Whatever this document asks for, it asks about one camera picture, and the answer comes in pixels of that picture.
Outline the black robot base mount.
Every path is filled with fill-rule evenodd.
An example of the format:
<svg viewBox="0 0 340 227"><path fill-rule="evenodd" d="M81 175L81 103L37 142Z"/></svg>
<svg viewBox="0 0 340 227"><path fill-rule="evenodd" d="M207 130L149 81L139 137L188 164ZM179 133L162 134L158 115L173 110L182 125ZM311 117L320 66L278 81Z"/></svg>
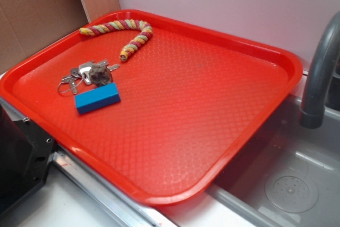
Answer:
<svg viewBox="0 0 340 227"><path fill-rule="evenodd" d="M45 185L55 146L34 121L13 121L1 107L1 216Z"/></svg>

